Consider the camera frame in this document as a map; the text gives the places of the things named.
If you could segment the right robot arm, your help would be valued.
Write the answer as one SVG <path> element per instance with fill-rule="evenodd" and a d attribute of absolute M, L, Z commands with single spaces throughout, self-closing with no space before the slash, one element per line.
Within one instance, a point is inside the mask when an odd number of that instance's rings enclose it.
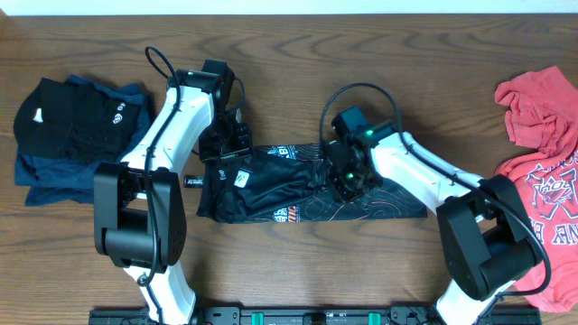
<path fill-rule="evenodd" d="M 386 324 L 541 323 L 536 308 L 498 305 L 544 259 L 512 181 L 462 171 L 393 122 L 370 123 L 359 107 L 336 115 L 331 126 L 337 138 L 324 152 L 339 200 L 353 201 L 391 180 L 437 217 L 452 280 L 431 307 L 389 307 Z"/>

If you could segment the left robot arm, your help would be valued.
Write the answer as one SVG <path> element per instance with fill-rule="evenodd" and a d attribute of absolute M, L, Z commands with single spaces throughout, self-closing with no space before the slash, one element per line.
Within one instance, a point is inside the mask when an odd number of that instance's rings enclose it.
<path fill-rule="evenodd" d="M 103 162 L 94 177 L 94 239 L 138 285 L 140 310 L 94 310 L 92 324 L 192 324 L 196 294 L 180 257 L 187 237 L 181 175 L 198 153 L 208 166 L 252 154 L 252 139 L 229 102 L 234 71 L 223 60 L 201 70 L 172 70 L 166 98 L 137 147 L 120 162 Z"/>

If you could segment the black printed cycling jersey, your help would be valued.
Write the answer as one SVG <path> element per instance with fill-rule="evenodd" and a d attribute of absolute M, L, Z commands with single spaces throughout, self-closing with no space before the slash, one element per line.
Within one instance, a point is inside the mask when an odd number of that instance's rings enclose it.
<path fill-rule="evenodd" d="M 205 166 L 199 217 L 228 224 L 425 218 L 423 203 L 384 180 L 352 202 L 326 181 L 317 144 L 258 146 L 246 158 Z"/>

